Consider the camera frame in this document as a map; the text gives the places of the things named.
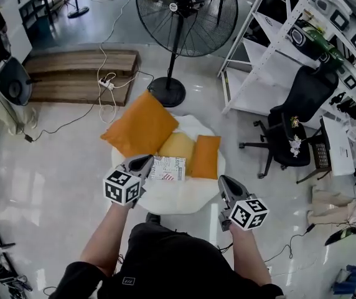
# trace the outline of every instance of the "person's left arm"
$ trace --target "person's left arm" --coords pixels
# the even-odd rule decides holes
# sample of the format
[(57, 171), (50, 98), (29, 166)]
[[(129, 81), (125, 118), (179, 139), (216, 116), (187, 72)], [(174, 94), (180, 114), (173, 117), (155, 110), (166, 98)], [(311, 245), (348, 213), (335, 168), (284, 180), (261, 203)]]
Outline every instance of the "person's left arm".
[(71, 263), (51, 299), (88, 298), (101, 280), (115, 271), (121, 236), (131, 204), (112, 204), (85, 246), (79, 262)]

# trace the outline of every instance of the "power plug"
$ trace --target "power plug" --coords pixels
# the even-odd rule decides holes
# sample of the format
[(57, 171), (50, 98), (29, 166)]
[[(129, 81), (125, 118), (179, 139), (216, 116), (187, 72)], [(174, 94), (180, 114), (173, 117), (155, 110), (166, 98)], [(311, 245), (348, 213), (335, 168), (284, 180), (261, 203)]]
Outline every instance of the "power plug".
[(115, 88), (115, 85), (113, 83), (111, 83), (111, 80), (105, 80), (105, 79), (101, 78), (98, 82), (99, 82), (99, 85), (101, 85), (102, 87), (108, 88), (111, 91), (112, 91), (112, 89)]

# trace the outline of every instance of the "chair seat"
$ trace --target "chair seat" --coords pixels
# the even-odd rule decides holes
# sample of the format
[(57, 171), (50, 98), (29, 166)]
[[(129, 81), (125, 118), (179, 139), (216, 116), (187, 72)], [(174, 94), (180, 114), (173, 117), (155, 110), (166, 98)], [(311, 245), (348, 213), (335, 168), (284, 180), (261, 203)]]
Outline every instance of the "chair seat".
[[(276, 124), (273, 114), (268, 116), (268, 122), (270, 127)], [(298, 127), (293, 128), (293, 132), (302, 140), (307, 138), (302, 124), (299, 124)], [(297, 157), (294, 157), (293, 153), (290, 152), (290, 143), (283, 128), (277, 128), (271, 131), (271, 133), (267, 134), (267, 140), (270, 145), (269, 150), (273, 154), (273, 159), (279, 164), (288, 167), (301, 167), (307, 166), (311, 162), (311, 154), (308, 143), (301, 143), (300, 152)]]

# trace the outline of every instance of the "black t-shirt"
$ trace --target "black t-shirt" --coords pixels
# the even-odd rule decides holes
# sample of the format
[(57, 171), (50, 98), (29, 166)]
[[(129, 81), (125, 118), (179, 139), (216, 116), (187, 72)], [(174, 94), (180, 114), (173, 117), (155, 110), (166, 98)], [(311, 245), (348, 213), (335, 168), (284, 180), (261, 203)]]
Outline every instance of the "black t-shirt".
[(275, 285), (259, 287), (241, 278), (210, 243), (176, 232), (158, 233), (129, 241), (120, 272), (107, 278), (96, 266), (71, 263), (51, 299), (87, 299), (130, 295), (191, 296), (235, 295), (241, 298), (275, 299), (282, 291)]

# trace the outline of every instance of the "white cube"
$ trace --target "white cube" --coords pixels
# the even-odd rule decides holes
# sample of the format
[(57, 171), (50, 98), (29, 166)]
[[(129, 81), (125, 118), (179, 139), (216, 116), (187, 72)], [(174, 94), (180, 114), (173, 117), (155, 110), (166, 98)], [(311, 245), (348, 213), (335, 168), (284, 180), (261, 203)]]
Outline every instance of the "white cube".
[(103, 178), (103, 194), (112, 202), (125, 205), (139, 197), (141, 178), (111, 168)]
[(262, 199), (237, 201), (229, 219), (243, 230), (251, 230), (261, 226), (268, 215), (269, 209)]

